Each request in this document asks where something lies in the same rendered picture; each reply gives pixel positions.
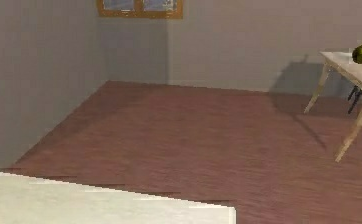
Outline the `pale wooden table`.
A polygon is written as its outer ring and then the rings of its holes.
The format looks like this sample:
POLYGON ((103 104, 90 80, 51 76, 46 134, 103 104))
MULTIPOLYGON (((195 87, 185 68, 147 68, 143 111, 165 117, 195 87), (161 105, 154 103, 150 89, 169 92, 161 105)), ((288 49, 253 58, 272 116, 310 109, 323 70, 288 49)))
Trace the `pale wooden table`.
MULTIPOLYGON (((325 83, 329 77, 331 69, 338 72, 341 76, 345 77, 351 83, 356 85, 362 90, 362 64, 357 64, 352 60, 352 54, 348 52, 321 52, 324 57, 322 72, 318 81, 317 88, 312 94, 310 101, 304 109, 308 113, 316 103, 320 93, 322 92, 325 83)), ((342 144, 335 154, 335 161, 340 162, 344 154, 347 152, 353 141, 356 139, 358 133, 362 129, 362 107, 358 113, 355 122, 352 125, 351 131, 344 138, 342 144)))

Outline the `orange framed window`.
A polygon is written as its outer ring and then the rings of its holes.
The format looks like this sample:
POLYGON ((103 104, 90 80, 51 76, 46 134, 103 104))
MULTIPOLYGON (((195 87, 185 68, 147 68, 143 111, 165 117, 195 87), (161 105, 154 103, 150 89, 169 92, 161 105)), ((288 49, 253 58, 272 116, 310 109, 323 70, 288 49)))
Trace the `orange framed window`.
POLYGON ((100 17, 182 19, 184 0, 95 0, 100 17))

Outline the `white flat furniture top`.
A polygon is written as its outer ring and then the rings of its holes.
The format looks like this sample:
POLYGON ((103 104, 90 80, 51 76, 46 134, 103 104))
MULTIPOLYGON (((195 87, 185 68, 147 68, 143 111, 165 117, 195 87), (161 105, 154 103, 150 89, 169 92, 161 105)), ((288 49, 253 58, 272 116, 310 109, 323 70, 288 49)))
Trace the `white flat furniture top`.
POLYGON ((236 210, 0 172, 0 224, 236 224, 236 210))

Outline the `black chair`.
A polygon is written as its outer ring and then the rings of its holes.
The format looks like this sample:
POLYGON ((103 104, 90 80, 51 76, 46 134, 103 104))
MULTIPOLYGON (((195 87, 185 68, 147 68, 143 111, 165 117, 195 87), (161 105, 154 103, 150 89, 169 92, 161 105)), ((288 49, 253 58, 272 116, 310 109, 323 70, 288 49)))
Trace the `black chair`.
POLYGON ((355 85, 347 98, 348 101, 350 101, 351 98, 353 98, 352 104, 347 111, 348 114, 352 113, 353 109, 359 102, 361 96, 362 96, 362 89, 360 89, 357 85, 355 85))

